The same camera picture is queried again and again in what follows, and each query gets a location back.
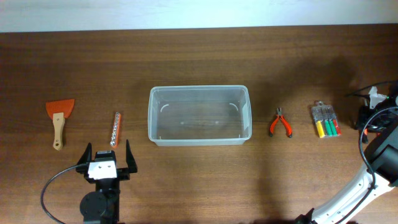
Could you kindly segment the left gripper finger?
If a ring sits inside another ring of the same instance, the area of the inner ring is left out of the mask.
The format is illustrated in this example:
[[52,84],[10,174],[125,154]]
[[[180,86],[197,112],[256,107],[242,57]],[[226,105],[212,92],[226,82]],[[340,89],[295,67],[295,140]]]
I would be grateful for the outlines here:
[[79,161],[77,162],[77,165],[87,164],[87,163],[91,162],[91,158],[92,158],[92,145],[89,142],[84,153],[82,154]]
[[134,156],[132,155],[129,140],[126,140],[126,163],[128,169],[137,169],[137,164]]

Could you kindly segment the precision screwdriver set case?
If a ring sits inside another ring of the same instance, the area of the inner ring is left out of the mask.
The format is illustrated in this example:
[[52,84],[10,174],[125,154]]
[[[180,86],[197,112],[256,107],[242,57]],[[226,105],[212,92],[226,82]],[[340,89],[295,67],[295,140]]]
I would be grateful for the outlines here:
[[334,138],[341,136],[336,113],[332,105],[316,101],[311,107],[311,112],[319,138]]

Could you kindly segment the orange-black long nose pliers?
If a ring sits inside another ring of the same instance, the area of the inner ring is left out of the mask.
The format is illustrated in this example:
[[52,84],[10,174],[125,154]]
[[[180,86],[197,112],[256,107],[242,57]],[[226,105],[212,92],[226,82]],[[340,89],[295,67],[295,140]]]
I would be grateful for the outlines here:
[[368,133],[375,133],[376,136],[379,136],[381,134],[381,130],[375,125],[369,125],[366,128],[363,128],[363,134],[361,140],[362,143],[367,144],[369,142]]

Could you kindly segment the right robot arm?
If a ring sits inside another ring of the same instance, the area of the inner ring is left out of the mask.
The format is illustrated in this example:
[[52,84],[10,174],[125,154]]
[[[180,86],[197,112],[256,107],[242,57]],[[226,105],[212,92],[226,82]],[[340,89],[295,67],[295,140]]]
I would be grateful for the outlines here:
[[363,160],[355,177],[332,199],[299,215],[294,223],[348,223],[377,197],[397,188],[397,81],[382,95],[370,86],[355,128]]

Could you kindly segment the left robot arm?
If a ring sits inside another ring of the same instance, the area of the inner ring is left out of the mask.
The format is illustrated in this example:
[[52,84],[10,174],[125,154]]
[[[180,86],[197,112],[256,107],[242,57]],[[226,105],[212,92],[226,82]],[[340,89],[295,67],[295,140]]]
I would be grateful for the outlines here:
[[87,145],[76,168],[88,183],[95,185],[95,191],[86,194],[80,202],[84,223],[118,223],[120,182],[129,180],[130,175],[137,172],[129,142],[126,143],[126,164],[125,168],[117,168],[114,151],[98,151],[92,155],[92,145]]

